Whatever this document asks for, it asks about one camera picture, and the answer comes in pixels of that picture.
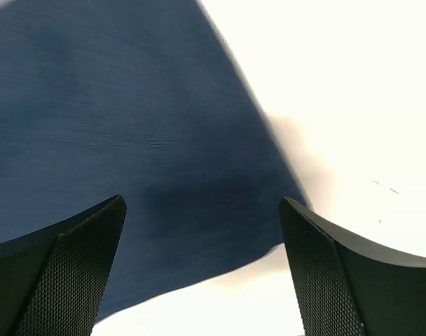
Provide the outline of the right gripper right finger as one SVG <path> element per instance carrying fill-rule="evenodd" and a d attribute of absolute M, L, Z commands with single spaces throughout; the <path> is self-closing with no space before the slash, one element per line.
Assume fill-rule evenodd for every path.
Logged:
<path fill-rule="evenodd" d="M 280 224 L 306 335 L 426 336 L 426 258 L 285 197 Z"/>

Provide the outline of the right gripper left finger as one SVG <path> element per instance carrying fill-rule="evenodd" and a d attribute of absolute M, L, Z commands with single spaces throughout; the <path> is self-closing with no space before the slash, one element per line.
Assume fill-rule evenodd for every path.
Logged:
<path fill-rule="evenodd" d="M 0 335 L 90 335 L 127 207 L 113 196 L 0 244 Z"/>

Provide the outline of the navy blue denim trousers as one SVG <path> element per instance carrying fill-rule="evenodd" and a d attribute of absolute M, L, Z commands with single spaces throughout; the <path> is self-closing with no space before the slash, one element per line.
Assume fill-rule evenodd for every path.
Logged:
<path fill-rule="evenodd" d="M 99 319 L 262 257 L 305 204 L 196 1 L 0 6 L 0 242 L 114 195 Z"/>

